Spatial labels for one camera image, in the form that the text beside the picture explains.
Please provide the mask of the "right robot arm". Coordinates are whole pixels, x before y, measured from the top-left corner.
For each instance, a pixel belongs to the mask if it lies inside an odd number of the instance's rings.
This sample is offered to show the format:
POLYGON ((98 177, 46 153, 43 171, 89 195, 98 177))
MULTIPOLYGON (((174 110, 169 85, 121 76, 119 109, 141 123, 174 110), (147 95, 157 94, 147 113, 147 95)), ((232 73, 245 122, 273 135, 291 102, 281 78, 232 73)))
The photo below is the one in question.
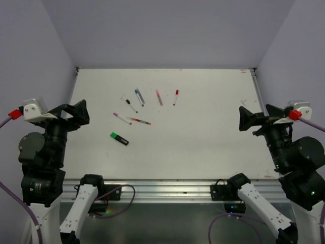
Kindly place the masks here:
POLYGON ((324 166, 324 147, 309 136, 293 141, 292 125, 301 121, 321 131, 324 128, 310 122, 308 102, 290 101, 284 109, 267 104, 266 109, 268 115, 239 107, 239 130, 259 127, 253 135, 265 138, 295 220, 274 208, 243 173, 227 180, 226 193, 250 205, 272 231, 276 243, 324 243, 324 178, 317 172, 324 166))

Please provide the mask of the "pink white marker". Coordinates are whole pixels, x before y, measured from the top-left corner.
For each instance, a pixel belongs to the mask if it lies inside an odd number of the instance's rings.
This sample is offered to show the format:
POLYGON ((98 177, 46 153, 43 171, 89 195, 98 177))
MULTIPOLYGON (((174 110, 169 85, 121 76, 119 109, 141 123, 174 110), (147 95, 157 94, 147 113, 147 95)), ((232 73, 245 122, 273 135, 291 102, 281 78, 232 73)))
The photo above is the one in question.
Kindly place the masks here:
POLYGON ((120 117, 119 114, 117 114, 116 112, 114 112, 113 115, 116 116, 118 119, 122 120, 123 122, 127 123, 128 125, 132 125, 132 122, 120 117))

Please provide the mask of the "green black highlighter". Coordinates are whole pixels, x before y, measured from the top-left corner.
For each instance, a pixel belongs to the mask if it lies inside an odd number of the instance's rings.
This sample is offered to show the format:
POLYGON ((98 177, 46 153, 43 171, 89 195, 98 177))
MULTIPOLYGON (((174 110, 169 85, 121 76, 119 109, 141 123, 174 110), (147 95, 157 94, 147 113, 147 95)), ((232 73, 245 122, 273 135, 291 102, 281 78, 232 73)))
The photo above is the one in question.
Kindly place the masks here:
POLYGON ((110 134, 110 137, 115 139, 116 141, 120 142, 121 144, 127 146, 129 144, 129 141, 127 141, 126 139, 124 139, 123 137, 119 136, 118 134, 112 132, 110 134))

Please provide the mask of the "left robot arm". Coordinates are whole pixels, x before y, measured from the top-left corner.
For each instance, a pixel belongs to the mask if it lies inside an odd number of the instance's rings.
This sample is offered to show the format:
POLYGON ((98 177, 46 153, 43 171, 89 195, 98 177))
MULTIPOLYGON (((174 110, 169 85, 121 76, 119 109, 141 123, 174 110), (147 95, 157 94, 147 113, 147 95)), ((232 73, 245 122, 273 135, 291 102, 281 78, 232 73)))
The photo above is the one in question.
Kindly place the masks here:
POLYGON ((24 120, 44 129, 19 142, 23 202, 35 225, 33 243, 80 243, 81 229, 93 202, 104 197, 103 177, 86 174, 80 180, 74 204, 63 222, 59 210, 65 172, 62 170, 68 133, 90 122, 85 100, 47 110, 42 98, 23 102, 24 120))

